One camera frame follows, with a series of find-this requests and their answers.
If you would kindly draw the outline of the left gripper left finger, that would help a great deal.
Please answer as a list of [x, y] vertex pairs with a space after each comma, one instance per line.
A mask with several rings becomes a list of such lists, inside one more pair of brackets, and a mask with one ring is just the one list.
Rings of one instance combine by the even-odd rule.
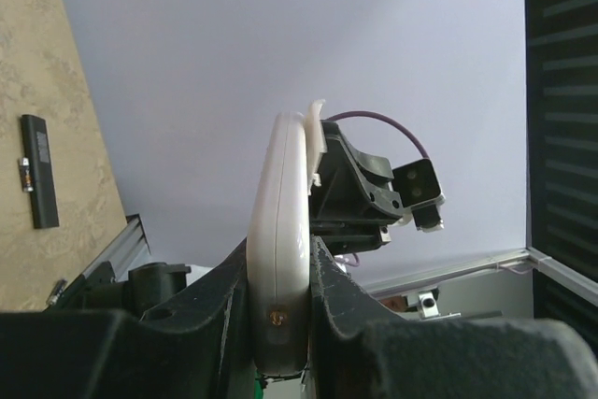
[[4, 398], [251, 398], [246, 244], [142, 318], [118, 309], [1, 316]]

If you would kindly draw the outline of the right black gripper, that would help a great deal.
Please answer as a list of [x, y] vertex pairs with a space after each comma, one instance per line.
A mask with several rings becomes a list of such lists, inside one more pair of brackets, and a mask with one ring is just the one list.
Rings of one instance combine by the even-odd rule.
[[331, 254], [373, 251], [391, 241], [389, 227], [403, 216], [388, 159], [356, 150], [335, 121], [321, 123], [327, 152], [320, 186], [310, 196], [310, 232]]

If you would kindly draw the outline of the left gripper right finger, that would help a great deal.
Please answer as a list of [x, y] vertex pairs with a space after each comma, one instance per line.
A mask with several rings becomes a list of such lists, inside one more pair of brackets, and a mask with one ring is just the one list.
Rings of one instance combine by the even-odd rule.
[[310, 374], [318, 398], [594, 398], [597, 361], [552, 320], [407, 321], [311, 240]]

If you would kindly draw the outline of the white remote control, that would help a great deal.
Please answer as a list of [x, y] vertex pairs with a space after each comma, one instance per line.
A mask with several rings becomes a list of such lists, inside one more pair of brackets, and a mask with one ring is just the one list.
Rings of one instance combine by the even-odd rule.
[[246, 259], [256, 367], [268, 377], [293, 376], [306, 365], [310, 301], [306, 132], [299, 113], [275, 119]]

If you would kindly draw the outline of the white battery cover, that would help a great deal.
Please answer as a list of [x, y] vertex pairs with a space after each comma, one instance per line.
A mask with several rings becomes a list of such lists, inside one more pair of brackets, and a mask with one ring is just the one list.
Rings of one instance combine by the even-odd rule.
[[323, 127], [321, 124], [321, 110], [325, 104], [323, 99], [312, 102], [304, 120], [306, 133], [306, 170], [307, 186], [320, 186], [319, 167], [322, 156], [327, 152]]

